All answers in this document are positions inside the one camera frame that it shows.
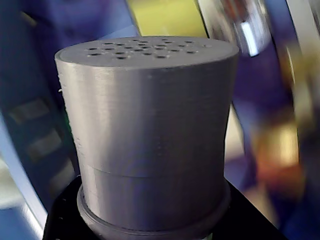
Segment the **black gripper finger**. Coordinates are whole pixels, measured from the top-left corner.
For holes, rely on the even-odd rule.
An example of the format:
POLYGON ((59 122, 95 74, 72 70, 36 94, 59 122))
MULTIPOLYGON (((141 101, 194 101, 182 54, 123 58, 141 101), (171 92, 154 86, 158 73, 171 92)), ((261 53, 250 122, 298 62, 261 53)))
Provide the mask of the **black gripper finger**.
POLYGON ((278 240, 280 231, 232 184, 225 215, 212 229, 213 240, 278 240))
POLYGON ((78 211, 77 195, 81 184, 81 178, 75 178, 55 199, 46 219, 44 240, 98 239, 78 211))

